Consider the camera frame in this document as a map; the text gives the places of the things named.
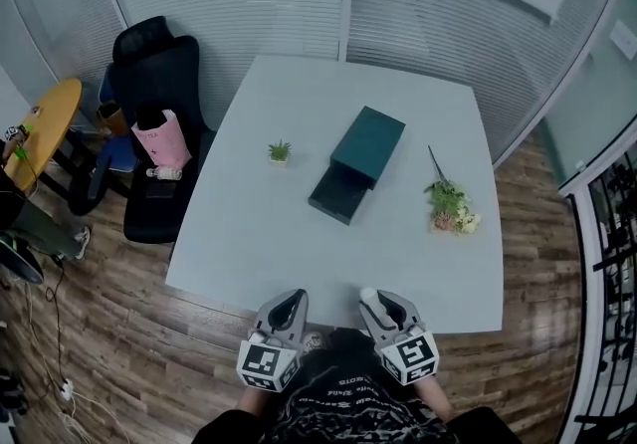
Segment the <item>person's right forearm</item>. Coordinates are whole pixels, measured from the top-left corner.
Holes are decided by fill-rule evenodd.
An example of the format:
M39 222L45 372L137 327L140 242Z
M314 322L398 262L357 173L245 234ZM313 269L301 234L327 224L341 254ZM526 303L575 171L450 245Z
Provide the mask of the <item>person's right forearm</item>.
M418 397L432 409L443 422L454 417L454 408L434 375L423 377L413 383Z

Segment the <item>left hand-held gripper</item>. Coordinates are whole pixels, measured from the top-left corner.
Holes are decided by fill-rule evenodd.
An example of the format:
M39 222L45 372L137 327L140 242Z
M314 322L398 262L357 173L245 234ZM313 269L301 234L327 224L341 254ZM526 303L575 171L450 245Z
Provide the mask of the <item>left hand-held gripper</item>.
M309 297L305 290L282 293L257 312L256 331L240 345L236 370L248 387L283 392L300 368L301 352L268 333L284 333L286 340L300 340L305 329Z

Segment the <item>blue chair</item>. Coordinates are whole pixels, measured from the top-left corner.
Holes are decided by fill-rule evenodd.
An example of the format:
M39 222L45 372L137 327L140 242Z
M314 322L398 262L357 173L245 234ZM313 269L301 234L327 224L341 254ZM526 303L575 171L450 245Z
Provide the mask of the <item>blue chair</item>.
M112 64L109 64L106 67L105 75L100 86L100 104L115 101L114 90L110 83L111 70ZM137 166L138 158L133 149L130 132L128 136L114 136L110 132L109 139L98 155L94 175L96 175L98 179L103 179L109 171L131 173Z

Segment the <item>person's left forearm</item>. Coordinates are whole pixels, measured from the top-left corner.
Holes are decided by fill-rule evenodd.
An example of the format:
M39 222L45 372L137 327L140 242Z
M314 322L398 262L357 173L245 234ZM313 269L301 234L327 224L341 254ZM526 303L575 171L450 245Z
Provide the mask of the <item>person's left forearm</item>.
M236 405L237 410L250 413L255 417L262 417L268 406L272 392L246 386Z

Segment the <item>small green potted plant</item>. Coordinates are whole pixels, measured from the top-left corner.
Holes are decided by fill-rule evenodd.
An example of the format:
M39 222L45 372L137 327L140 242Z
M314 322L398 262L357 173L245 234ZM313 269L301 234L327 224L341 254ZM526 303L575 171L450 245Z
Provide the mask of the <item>small green potted plant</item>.
M286 167L291 157L292 144L280 139L268 145L268 160L272 165Z

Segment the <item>black metal rack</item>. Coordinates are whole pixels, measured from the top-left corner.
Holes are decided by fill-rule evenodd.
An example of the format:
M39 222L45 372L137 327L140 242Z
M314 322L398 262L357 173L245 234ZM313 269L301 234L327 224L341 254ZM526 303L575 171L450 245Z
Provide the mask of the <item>black metal rack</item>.
M586 282L591 390L574 416L576 444L637 444L637 142L587 186L594 256Z

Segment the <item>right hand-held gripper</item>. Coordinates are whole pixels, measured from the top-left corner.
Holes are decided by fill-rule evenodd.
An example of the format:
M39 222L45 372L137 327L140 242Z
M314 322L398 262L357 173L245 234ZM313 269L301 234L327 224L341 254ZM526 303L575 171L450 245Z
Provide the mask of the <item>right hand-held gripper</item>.
M402 386L436 374L439 351L415 305L383 290L377 298L360 301L359 312L373 340L381 343L375 348L381 365Z

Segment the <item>pink paper bag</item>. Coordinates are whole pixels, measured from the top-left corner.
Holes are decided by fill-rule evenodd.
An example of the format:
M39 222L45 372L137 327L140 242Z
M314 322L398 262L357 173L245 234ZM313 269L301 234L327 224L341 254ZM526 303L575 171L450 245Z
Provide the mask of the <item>pink paper bag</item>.
M183 168L192 158L178 117L172 110L160 110L164 122L143 127L138 119L131 127L133 135L157 167Z

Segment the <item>black round stool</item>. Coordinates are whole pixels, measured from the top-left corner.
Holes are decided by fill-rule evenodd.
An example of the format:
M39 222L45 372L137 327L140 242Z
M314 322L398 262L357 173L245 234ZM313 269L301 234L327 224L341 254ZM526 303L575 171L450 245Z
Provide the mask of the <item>black round stool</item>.
M0 232L0 265L25 282L33 285L44 282L42 269L28 243L4 232Z

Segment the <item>person's black printed shirt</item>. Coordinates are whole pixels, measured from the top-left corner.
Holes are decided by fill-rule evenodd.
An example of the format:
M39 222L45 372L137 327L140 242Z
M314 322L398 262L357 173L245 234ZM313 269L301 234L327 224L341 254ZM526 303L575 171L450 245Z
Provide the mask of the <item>person's black printed shirt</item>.
M303 354L262 417L227 410L192 444L522 444L487 406L443 422L381 365L367 335L337 329L325 338L328 349Z

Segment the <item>small white paper sign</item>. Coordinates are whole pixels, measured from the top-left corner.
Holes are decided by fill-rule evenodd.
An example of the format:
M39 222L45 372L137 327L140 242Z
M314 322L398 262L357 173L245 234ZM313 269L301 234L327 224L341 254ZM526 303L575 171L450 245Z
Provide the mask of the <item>small white paper sign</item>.
M609 39L629 61L632 61L637 55L637 35L621 20L615 22Z

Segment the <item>black wallet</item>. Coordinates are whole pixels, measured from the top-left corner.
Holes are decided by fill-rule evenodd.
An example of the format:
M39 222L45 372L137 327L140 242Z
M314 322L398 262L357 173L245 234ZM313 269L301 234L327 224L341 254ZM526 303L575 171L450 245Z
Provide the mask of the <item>black wallet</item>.
M150 181L145 187L147 198L171 199L177 189L176 181Z

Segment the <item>artificial flower bouquet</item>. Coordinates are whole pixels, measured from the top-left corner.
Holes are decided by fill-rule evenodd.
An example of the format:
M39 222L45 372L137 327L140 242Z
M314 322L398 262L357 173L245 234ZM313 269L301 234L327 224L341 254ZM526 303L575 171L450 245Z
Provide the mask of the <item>artificial flower bouquet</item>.
M433 231L454 235L475 233L482 217L471 211L470 199L466 192L452 182L442 171L433 149L428 147L437 178L423 193L431 205L429 223Z

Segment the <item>round wooden table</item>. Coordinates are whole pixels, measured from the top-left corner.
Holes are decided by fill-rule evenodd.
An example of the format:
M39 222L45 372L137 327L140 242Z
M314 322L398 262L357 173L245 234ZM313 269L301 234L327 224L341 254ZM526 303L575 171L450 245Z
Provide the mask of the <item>round wooden table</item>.
M82 88L77 78L61 81L38 100L39 112L30 111L23 120L29 132L22 147L26 158L13 155L4 168L23 192L31 189L65 139L80 107Z

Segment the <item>black office chair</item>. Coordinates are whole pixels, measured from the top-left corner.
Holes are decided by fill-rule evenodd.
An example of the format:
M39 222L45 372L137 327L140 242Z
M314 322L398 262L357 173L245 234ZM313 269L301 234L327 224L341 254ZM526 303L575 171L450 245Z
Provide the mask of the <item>black office chair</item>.
M174 36L163 16L144 20L120 33L113 44L110 83L115 101L129 127L138 166L130 184L124 185L112 171L103 179L94 175L97 155L71 169L70 209L89 213L107 189L126 199L123 234L144 244L176 240L199 173L215 133L202 115L199 99L199 44L190 36ZM143 127L164 122L160 110L178 117L192 158L181 168L182 177L171 199L147 198L146 184L157 179L146 176L157 167L137 141L131 127L139 119Z

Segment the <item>dark green drawer box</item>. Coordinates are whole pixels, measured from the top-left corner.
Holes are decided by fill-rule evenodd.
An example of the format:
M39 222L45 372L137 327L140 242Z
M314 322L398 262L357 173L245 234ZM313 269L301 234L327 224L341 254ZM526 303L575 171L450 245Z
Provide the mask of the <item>dark green drawer box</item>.
M375 188L404 128L387 114L362 108L332 152L309 205L348 225L366 193Z

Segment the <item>brown bag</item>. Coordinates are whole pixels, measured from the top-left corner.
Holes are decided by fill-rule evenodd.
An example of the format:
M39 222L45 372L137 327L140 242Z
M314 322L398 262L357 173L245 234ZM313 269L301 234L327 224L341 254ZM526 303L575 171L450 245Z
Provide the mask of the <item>brown bag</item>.
M115 101L100 104L98 118L114 136L128 136L129 129L120 106Z

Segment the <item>person's white left shoe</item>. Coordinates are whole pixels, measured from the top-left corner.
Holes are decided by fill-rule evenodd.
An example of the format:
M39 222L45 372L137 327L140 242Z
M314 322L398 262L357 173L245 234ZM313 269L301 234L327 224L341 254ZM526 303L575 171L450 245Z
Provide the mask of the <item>person's white left shoe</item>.
M328 349L328 343L325 336L318 331L306 333L303 337L302 345L304 353Z

